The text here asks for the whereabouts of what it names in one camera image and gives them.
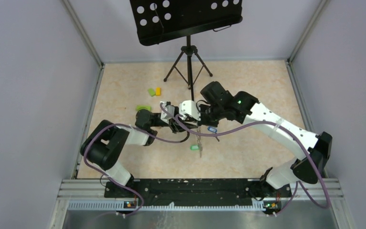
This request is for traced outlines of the green key tag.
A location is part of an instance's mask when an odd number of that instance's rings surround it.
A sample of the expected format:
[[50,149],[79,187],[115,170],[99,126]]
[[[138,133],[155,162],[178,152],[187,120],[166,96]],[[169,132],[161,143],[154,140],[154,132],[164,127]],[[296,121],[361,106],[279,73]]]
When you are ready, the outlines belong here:
[[193,150],[193,151],[200,150],[200,146],[199,145],[191,145],[190,150]]

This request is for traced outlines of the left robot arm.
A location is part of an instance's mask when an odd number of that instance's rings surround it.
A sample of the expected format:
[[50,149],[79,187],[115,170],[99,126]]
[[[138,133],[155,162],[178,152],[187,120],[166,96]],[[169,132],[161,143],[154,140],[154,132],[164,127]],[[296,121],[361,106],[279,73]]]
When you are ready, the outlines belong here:
[[120,154],[125,145],[151,145],[158,134],[153,127],[168,127],[174,134],[185,132],[173,119],[165,120],[161,113],[142,109],[136,114],[134,128],[102,120],[81,145],[80,154],[117,182],[115,190],[120,196],[128,197],[134,190],[132,174],[119,162]]

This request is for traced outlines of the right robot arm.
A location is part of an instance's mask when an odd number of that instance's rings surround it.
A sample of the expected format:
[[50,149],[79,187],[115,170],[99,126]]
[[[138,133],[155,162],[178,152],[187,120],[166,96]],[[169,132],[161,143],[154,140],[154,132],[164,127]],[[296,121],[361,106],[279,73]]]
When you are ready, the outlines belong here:
[[333,137],[322,132],[316,134],[304,130],[269,110],[258,98],[239,91],[232,95],[222,85],[213,81],[201,91],[207,104],[200,105],[201,120],[206,125],[216,126],[222,119],[237,121],[253,127],[290,150],[294,159],[269,169],[262,177],[260,190],[267,196],[274,196],[283,186],[302,181],[316,184],[318,176],[310,161],[322,173],[330,158]]

